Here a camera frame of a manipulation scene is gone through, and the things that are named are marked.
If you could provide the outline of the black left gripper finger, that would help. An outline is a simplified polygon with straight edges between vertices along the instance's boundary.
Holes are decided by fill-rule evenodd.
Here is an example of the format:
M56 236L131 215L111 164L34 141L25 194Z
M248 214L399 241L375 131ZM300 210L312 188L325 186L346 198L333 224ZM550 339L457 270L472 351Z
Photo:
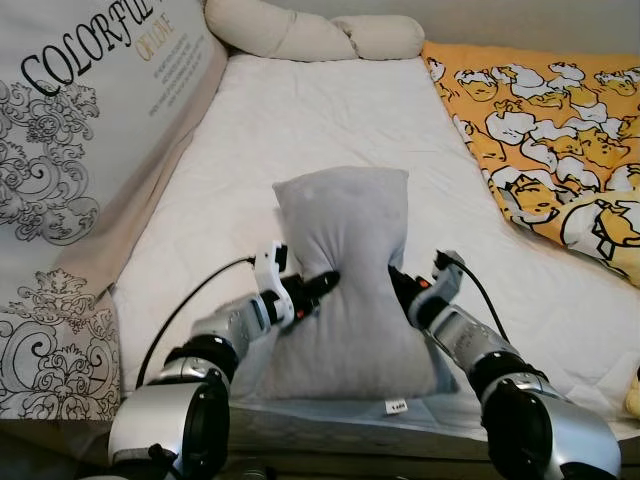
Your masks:
M306 301L319 301L321 297L333 291L340 279L338 271L324 271L310 279L302 279L300 297Z

